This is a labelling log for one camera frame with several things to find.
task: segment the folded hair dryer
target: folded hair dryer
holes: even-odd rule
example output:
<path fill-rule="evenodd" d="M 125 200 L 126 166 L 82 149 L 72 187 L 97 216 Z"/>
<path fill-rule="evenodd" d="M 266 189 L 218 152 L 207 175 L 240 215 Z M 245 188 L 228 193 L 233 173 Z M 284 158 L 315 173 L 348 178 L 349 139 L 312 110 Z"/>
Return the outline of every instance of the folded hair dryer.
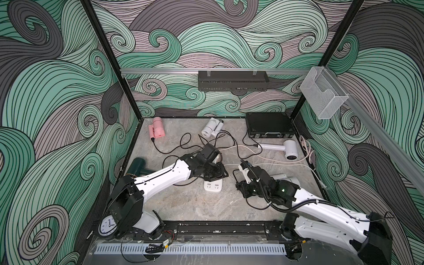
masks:
<path fill-rule="evenodd" d="M 149 125 L 149 135 L 152 141 L 155 138 L 165 136 L 165 130 L 163 129 L 163 123 L 160 117 L 153 118 L 153 124 Z"/>

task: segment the power strip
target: power strip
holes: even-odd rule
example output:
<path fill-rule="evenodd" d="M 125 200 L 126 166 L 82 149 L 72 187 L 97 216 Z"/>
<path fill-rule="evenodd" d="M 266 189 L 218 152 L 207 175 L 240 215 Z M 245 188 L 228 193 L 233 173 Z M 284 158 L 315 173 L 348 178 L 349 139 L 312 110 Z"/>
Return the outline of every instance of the power strip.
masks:
<path fill-rule="evenodd" d="M 205 181 L 203 184 L 203 188 L 205 188 L 205 191 L 207 192 L 220 193 L 222 190 L 222 179 L 211 182 Z"/>

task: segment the white hair dryer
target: white hair dryer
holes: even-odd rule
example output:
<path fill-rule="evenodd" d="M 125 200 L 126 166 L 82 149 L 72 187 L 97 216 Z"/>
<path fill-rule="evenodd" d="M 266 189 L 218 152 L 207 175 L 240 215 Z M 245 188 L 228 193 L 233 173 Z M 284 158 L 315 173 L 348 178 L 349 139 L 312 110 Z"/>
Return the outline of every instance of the white hair dryer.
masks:
<path fill-rule="evenodd" d="M 259 149 L 285 151 L 285 158 L 288 160 L 295 160 L 298 157 L 296 142 L 293 140 L 284 141 L 283 145 L 261 144 L 258 145 Z"/>

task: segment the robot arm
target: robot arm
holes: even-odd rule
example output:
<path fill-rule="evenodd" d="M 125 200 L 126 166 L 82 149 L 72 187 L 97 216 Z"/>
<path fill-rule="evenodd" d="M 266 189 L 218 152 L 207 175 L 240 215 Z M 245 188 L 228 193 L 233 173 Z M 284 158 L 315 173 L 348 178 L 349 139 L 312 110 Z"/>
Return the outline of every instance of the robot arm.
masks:
<path fill-rule="evenodd" d="M 247 178 L 236 185 L 237 189 L 245 198 L 253 195 L 267 198 L 274 209 L 287 213 L 281 227 L 286 238 L 316 239 L 347 249 L 367 264 L 390 264 L 392 236 L 381 215 L 342 208 L 299 187 L 292 179 L 276 181 L 265 170 L 252 167 L 246 161 L 242 161 L 241 166 Z M 289 209 L 277 208 L 274 204 Z M 292 213 L 294 210 L 321 221 Z"/>
<path fill-rule="evenodd" d="M 149 175 L 135 178 L 126 175 L 120 178 L 107 203 L 117 233 L 135 227 L 156 238 L 162 231 L 163 222 L 155 212 L 151 214 L 142 210 L 144 201 L 190 177 L 201 177 L 205 181 L 227 177 L 224 165 L 221 162 L 214 163 L 219 153 L 217 148 L 208 143 L 196 155 L 186 154 L 169 167 Z"/>
<path fill-rule="evenodd" d="M 190 177 L 206 181 L 227 177 L 222 163 L 214 163 L 218 154 L 218 149 L 207 144 L 200 153 L 184 155 L 175 164 L 147 176 L 120 178 L 107 204 L 116 230 L 126 232 L 135 227 L 157 238 L 163 230 L 163 222 L 155 212 L 153 215 L 142 210 L 144 200 Z M 242 161 L 241 171 L 246 180 L 237 183 L 236 188 L 243 197 L 263 197 L 272 208 L 286 213 L 281 234 L 287 239 L 298 242 L 312 238 L 345 248 L 368 264 L 390 264 L 392 236 L 381 215 L 342 208 L 299 187 L 296 181 L 275 180 L 265 170 L 246 161 Z M 321 221 L 292 213 L 294 210 Z M 299 249 L 301 252 L 300 245 L 290 251 Z"/>

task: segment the wall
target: wall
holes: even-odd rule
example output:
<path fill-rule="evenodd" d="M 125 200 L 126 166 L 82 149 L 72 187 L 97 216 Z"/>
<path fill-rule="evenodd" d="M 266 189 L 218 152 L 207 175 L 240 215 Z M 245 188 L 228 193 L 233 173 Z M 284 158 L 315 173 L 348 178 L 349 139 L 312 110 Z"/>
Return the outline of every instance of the wall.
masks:
<path fill-rule="evenodd" d="M 0 3 L 0 259 L 83 258 L 137 121 L 79 0 Z"/>
<path fill-rule="evenodd" d="M 121 67 L 310 68 L 350 1 L 93 0 Z M 196 75 L 128 75 L 144 116 L 291 113 L 303 76 L 271 76 L 269 90 L 199 92 Z"/>
<path fill-rule="evenodd" d="M 424 5 L 398 2 L 363 7 L 329 67 L 424 171 Z M 392 264 L 422 264 L 424 198 L 349 106 L 331 120 L 317 120 L 306 103 L 296 125 L 315 150 L 314 165 L 331 200 L 394 213 L 388 220 Z"/>

